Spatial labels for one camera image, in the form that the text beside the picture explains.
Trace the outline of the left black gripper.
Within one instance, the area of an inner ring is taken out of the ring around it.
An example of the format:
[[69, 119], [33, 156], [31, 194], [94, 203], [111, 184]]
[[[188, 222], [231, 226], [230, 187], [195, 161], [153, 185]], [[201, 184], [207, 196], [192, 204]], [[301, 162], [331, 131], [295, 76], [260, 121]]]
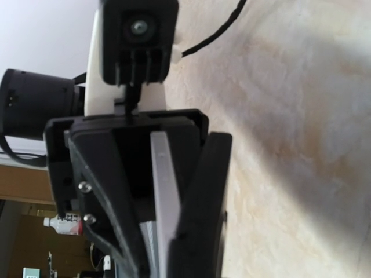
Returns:
[[86, 181], [91, 190], [78, 190], [79, 209], [94, 219], [85, 221], [84, 233], [127, 277], [148, 276], [148, 257], [134, 201], [143, 209], [153, 206], [152, 131], [168, 132], [172, 153], [178, 159], [179, 192], [184, 193], [209, 131], [209, 118], [198, 109], [58, 118], [45, 128], [57, 212], [77, 210], [73, 204], [76, 186]]

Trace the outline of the black phone case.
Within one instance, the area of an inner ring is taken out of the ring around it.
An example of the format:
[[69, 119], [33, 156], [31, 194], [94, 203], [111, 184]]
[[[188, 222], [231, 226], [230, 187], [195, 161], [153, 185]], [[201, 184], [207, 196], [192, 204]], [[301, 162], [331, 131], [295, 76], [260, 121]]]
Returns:
[[231, 148], [232, 135], [208, 135], [170, 242], [167, 277], [221, 277]]

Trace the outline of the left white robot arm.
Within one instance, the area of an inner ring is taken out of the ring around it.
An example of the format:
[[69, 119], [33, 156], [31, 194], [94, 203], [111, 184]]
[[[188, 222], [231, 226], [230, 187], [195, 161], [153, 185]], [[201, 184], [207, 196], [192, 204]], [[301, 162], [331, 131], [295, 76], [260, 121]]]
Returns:
[[100, 1], [86, 72], [6, 70], [1, 149], [45, 167], [60, 218], [106, 256], [103, 277], [220, 277], [232, 135], [198, 109], [152, 108], [177, 53], [177, 1]]

